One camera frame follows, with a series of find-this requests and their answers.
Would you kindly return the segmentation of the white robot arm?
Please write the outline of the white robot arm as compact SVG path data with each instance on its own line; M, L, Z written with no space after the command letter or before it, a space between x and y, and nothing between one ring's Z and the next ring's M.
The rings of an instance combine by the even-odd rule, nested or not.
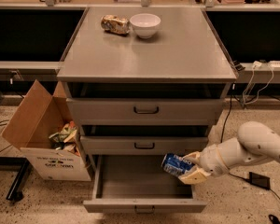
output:
M188 185L198 184L238 166L280 163L280 136L262 123L249 121L239 127L236 137L192 152L184 159L194 166L179 180Z

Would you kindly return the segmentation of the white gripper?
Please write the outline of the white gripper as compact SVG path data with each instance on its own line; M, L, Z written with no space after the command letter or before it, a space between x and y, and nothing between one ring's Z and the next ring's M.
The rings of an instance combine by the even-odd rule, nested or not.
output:
M183 159L193 164L200 164L202 167L194 167L179 177L179 180L187 185L202 183L210 175L221 176L229 172L229 168L220 154L219 145L206 147L201 153L199 151L192 152L185 155Z

